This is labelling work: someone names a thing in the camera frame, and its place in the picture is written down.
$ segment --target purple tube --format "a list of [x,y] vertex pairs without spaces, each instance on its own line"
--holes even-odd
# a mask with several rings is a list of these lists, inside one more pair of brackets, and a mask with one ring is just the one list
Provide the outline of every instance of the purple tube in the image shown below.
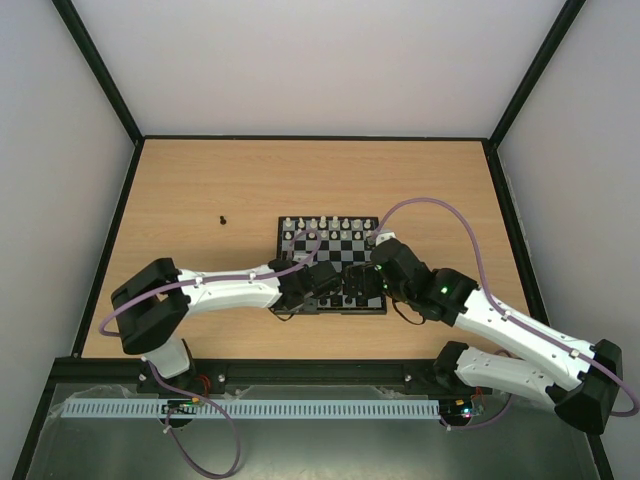
[[225,473],[209,472],[208,470],[205,470],[204,468],[202,468],[200,465],[198,465],[196,462],[193,461],[193,459],[189,456],[187,451],[184,449],[184,447],[180,443],[180,440],[178,440],[178,437],[174,433],[169,423],[169,421],[171,420],[171,414],[174,413],[176,409],[169,410],[169,412],[167,413],[167,416],[164,419],[164,425],[166,428],[165,431],[168,432],[169,435],[171,435],[173,440],[176,442],[176,445],[178,445],[178,448],[180,449],[180,453],[182,454],[182,457],[184,458],[184,460],[189,464],[191,468],[193,468],[196,472],[198,472],[200,475],[202,475],[205,478],[221,479],[221,478],[229,478],[230,476],[234,475],[236,473],[236,469],[238,468],[238,464],[240,463],[240,455],[242,454],[242,445],[240,443],[240,433],[238,432],[238,428],[236,427],[235,423],[233,423],[233,419],[229,416],[227,411],[224,408],[222,408],[220,405],[218,405],[216,402],[211,400],[210,398],[203,397],[202,395],[198,395],[197,393],[187,392],[186,390],[181,390],[180,388],[176,388],[169,385],[162,379],[162,376],[158,373],[156,366],[151,362],[148,362],[148,363],[149,363],[149,368],[151,368],[151,373],[153,373],[153,377],[156,379],[156,382],[158,382],[158,385],[172,392],[179,393],[180,395],[185,395],[189,398],[195,397],[204,403],[208,403],[213,408],[215,408],[218,412],[220,412],[220,414],[222,414],[222,416],[229,422],[229,425],[231,425],[231,429],[233,430],[233,436],[236,442],[236,456],[235,456],[235,459],[233,460],[233,465],[231,465],[231,468],[229,468],[229,470],[227,470]]
[[[287,268],[286,270],[282,270],[281,272],[272,272],[272,273],[265,273],[265,274],[262,274],[262,275],[256,275],[256,280],[267,280],[269,278],[282,277],[284,275],[288,275],[289,273],[297,272],[298,270],[301,270],[306,264],[311,263],[313,261],[314,257],[316,256],[316,254],[318,253],[318,250],[320,250],[320,245],[322,244],[322,240],[320,240],[320,234],[318,233],[317,230],[315,230],[313,228],[309,228],[307,230],[303,230],[303,231],[297,233],[296,236],[293,237],[291,242],[289,242],[289,248],[293,247],[295,241],[298,238],[300,238],[301,236],[306,235],[308,233],[315,233],[316,238],[317,238],[317,242],[316,242],[316,246],[314,247],[314,249],[311,251],[311,253],[309,255],[307,255],[305,257],[304,260],[302,260],[300,263],[297,263],[293,267]],[[202,281],[203,281],[203,283],[211,283],[211,282],[224,282],[224,281],[229,281],[229,280],[248,280],[248,279],[249,279],[249,277],[246,276],[246,275],[216,275],[216,276],[211,276],[211,277],[204,277]],[[106,327],[109,324],[109,322],[111,322],[118,315],[120,315],[121,313],[129,310],[134,305],[137,305],[140,302],[144,302],[148,298],[155,297],[159,293],[164,293],[164,292],[168,292],[170,290],[175,290],[176,288],[191,287],[191,286],[193,286],[195,284],[196,284],[196,281],[193,280],[193,279],[192,280],[183,280],[183,281],[180,281],[180,282],[174,282],[174,283],[169,283],[167,285],[162,285],[161,287],[154,288],[153,290],[149,290],[148,292],[145,292],[145,293],[143,293],[141,295],[138,295],[137,297],[132,298],[128,302],[126,302],[126,303],[122,304],[120,307],[116,308],[109,315],[107,315],[100,322],[100,325],[98,326],[98,331],[102,335],[104,335],[106,337],[119,337],[120,334],[118,332],[109,332],[108,330],[106,330]]]
[[[456,218],[458,218],[458,220],[460,220],[460,222],[462,223],[462,225],[464,226],[465,230],[467,231],[467,234],[469,235],[469,238],[471,239],[471,244],[473,245],[473,251],[475,253],[476,256],[476,264],[478,265],[478,273],[480,274],[480,283],[482,284],[482,288],[484,289],[484,294],[487,297],[487,301],[491,304],[491,306],[493,308],[495,308],[495,310],[500,313],[500,315],[504,315],[505,314],[505,310],[498,305],[498,303],[494,300],[493,295],[491,294],[491,289],[489,288],[489,281],[487,280],[487,275],[484,269],[484,264],[482,262],[482,255],[480,253],[480,245],[478,244],[478,239],[476,238],[475,233],[473,232],[473,229],[471,228],[471,225],[469,224],[469,222],[467,221],[466,218],[464,218],[462,216],[462,214],[452,205],[449,205],[447,202],[443,202],[442,200],[438,200],[437,198],[430,198],[430,197],[418,197],[418,198],[411,198],[409,200],[405,200],[403,202],[398,203],[397,205],[395,205],[394,207],[391,208],[391,210],[389,210],[386,215],[382,218],[382,221],[380,222],[380,225],[378,225],[378,228],[376,228],[373,232],[373,237],[377,237],[378,234],[380,233],[380,231],[382,230],[382,227],[385,225],[385,223],[387,223],[387,220],[389,220],[389,217],[391,215],[393,215],[398,209],[404,207],[405,205],[410,205],[412,203],[434,203],[436,205],[440,205],[441,207],[446,208],[447,210],[449,210],[451,213],[453,213]],[[566,345],[564,345],[563,343],[559,342],[558,340],[556,340],[553,337],[550,337],[549,335],[540,332],[538,330],[536,330],[535,328],[527,325],[525,322],[523,322],[522,320],[518,319],[517,317],[514,317],[513,315],[508,315],[507,319],[513,323],[515,323],[517,326],[519,326],[520,328],[525,329],[526,331],[528,331],[529,333],[532,333],[533,335],[542,338],[543,340],[546,340],[547,342],[551,343],[552,345],[555,345],[556,347],[560,348],[561,350],[570,353],[572,351],[572,349]],[[625,383],[620,377],[618,377],[616,374],[614,374],[611,370],[609,370],[608,368],[606,368],[604,365],[602,365],[600,362],[587,357],[586,355],[580,353],[578,355],[578,358],[580,358],[581,360],[584,360],[585,362],[589,363],[589,365],[593,366],[594,368],[597,368],[598,370],[600,370],[602,373],[604,373],[607,377],[609,377],[613,382],[615,382],[631,399],[631,401],[633,402],[633,407],[631,407],[630,410],[626,411],[626,412],[611,412],[611,415],[614,417],[632,417],[634,415],[636,415],[639,411],[640,411],[640,399],[638,399],[637,395],[633,392],[633,390],[631,390],[631,387]]]

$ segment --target white wall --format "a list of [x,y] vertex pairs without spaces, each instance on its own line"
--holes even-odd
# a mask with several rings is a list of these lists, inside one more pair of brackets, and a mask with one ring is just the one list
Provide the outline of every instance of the white wall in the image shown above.
[[0,2],[0,478],[70,353],[131,152],[53,4]]
[[[552,324],[620,345],[636,392],[638,24],[635,0],[587,2],[500,149]],[[615,477],[638,478],[640,418],[611,418],[603,439]]]
[[145,134],[488,136],[563,0],[75,0]]

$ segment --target black frame edge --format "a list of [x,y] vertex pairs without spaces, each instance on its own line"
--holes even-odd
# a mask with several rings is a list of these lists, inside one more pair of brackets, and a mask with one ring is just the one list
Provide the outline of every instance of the black frame edge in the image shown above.
[[42,396],[40,397],[40,401],[38,402],[38,406],[36,407],[36,412],[33,416],[33,420],[31,421],[31,426],[27,432],[27,438],[22,445],[22,450],[18,457],[18,463],[13,471],[13,480],[23,480],[27,478],[29,468],[31,467],[31,461],[33,460],[33,455],[36,451],[36,447],[38,446],[38,441],[40,440],[40,432],[42,431],[44,422],[47,419],[52,400],[53,390],[45,388],[42,392]]
[[[513,257],[516,262],[516,268],[518,269],[520,282],[522,283],[522,291],[527,301],[527,307],[533,318],[545,325],[549,325],[549,318],[544,308],[544,302],[533,271],[529,251],[524,240],[524,235],[522,234],[522,229],[520,228],[518,216],[516,215],[511,192],[509,191],[509,186],[502,169],[502,163],[498,156],[497,145],[486,141],[483,142],[483,148],[485,156],[487,157],[489,173],[491,174],[491,180],[493,181],[493,186],[496,191],[496,197],[498,198],[498,204],[500,205],[500,211],[502,212],[505,229],[507,230],[507,236],[509,237],[509,243],[511,244]],[[613,472],[611,471],[611,466],[600,436],[586,435],[586,437],[589,448],[591,449],[593,461],[598,470],[598,475],[602,480],[613,480]]]
[[91,36],[84,26],[80,15],[78,15],[78,11],[74,7],[73,2],[71,0],[51,1],[58,10],[62,21],[67,26],[67,29],[75,40],[76,45],[78,45],[82,56],[89,65],[89,68],[91,68],[91,71],[102,87],[104,94],[107,96],[107,99],[115,110],[120,122],[122,122],[122,126],[127,131],[129,138],[131,138],[131,141],[134,144],[141,142],[143,140],[142,132],[138,128],[129,108],[125,104],[118,87],[113,81],[107,66],[98,52],[98,49],[93,43],[93,40],[91,40]]
[[111,225],[109,226],[107,238],[104,242],[102,254],[100,255],[98,268],[96,269],[96,274],[94,276],[93,283],[91,284],[91,290],[89,291],[89,297],[87,298],[87,303],[82,314],[82,319],[80,320],[78,332],[71,349],[71,354],[74,357],[82,355],[84,344],[87,341],[87,335],[91,328],[93,314],[95,313],[98,297],[100,296],[100,290],[102,289],[102,282],[104,281],[104,277],[107,273],[107,267],[109,266],[109,260],[111,259],[111,252],[113,251],[113,246],[116,243],[116,237],[118,236],[118,230],[120,229],[120,223],[122,222],[124,210],[127,206],[127,200],[129,199],[129,193],[133,186],[133,179],[135,178],[136,170],[138,169],[138,163],[140,162],[140,156],[142,155],[143,148],[144,139],[136,144],[135,149],[133,150],[133,155],[131,156],[131,162],[129,163],[129,168],[122,185],[122,190],[120,191],[118,203],[116,204],[116,209],[111,220]]
[[376,142],[483,142],[485,137],[394,137],[392,135],[145,135],[146,140],[311,140]]
[[522,110],[522,107],[529,98],[529,95],[535,88],[538,80],[542,76],[545,68],[547,68],[551,58],[560,46],[560,43],[562,43],[562,39],[569,31],[569,28],[571,28],[573,21],[578,16],[578,13],[580,13],[585,2],[586,0],[567,0],[562,6],[560,13],[549,30],[549,33],[547,33],[547,36],[536,53],[536,56],[533,58],[531,65],[522,78],[520,85],[518,85],[513,98],[511,98],[511,101],[507,105],[506,110],[502,114],[498,125],[491,135],[491,143],[494,144],[496,148],[500,146],[500,143],[504,140],[504,137],[507,135],[511,125],[513,125],[513,122],[520,113],[520,110]]
[[545,325],[549,325],[549,318],[544,308],[542,295],[540,294],[538,282],[536,281],[536,276],[533,271],[533,265],[531,264],[531,258],[529,258],[529,250],[527,249],[524,235],[520,228],[520,221],[516,214],[513,199],[511,198],[507,179],[502,170],[502,163],[500,162],[498,151],[496,146],[489,141],[484,142],[482,146],[487,158],[489,173],[491,174],[493,187],[496,192],[498,204],[500,205],[502,219],[505,229],[507,230],[507,236],[509,237],[509,243],[511,244],[513,258],[516,262],[516,268],[518,269],[518,275],[522,283],[522,291],[527,301],[529,313],[536,320]]
[[598,470],[600,480],[614,480],[613,471],[611,470],[607,454],[604,451],[604,445],[602,444],[600,435],[587,435],[587,442],[589,442],[593,462]]

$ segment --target wooden table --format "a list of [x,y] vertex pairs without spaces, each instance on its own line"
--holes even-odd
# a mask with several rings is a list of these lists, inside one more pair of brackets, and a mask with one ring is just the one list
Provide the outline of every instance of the wooden table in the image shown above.
[[[381,218],[416,196],[440,198],[466,216],[495,295],[527,311],[479,142],[147,140],[83,356],[125,357],[97,325],[112,308],[111,292],[156,258],[198,271],[250,268],[274,258],[281,215]],[[478,278],[471,243],[443,208],[405,207],[388,227],[430,267]],[[409,325],[391,309],[287,323],[266,310],[225,310],[189,318],[177,333],[196,358],[434,358],[448,340],[495,348],[443,323]]]

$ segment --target black checker square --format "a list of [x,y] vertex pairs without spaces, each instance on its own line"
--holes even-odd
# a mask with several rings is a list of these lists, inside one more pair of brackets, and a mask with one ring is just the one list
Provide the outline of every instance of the black checker square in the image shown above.
[[[377,217],[345,217],[336,215],[339,224],[332,226],[334,215],[325,215],[327,225],[325,228],[320,227],[319,216],[293,216],[289,215],[291,223],[286,225],[287,216],[278,219],[278,239],[277,239],[277,257],[286,258],[287,250],[290,248],[290,240],[285,236],[291,237],[299,231],[298,222],[300,218],[305,222],[306,228],[311,227],[311,222],[315,220],[318,225],[317,230],[321,239],[320,249],[314,257],[314,263],[320,261],[330,261],[336,272],[343,272],[350,265],[360,265],[367,263],[371,257],[371,250],[375,247],[369,245],[366,241],[366,234],[373,231],[378,226]],[[370,228],[365,228],[365,222],[369,220]],[[309,238],[306,234],[298,238],[293,245],[293,255],[296,259],[301,260],[306,257],[317,246],[318,237]],[[305,302],[299,314],[318,314],[318,313],[341,313],[352,315],[378,314],[384,315],[387,312],[387,306],[384,296],[366,299],[362,297],[347,298],[343,291],[337,292],[329,298],[322,298],[318,301]]]

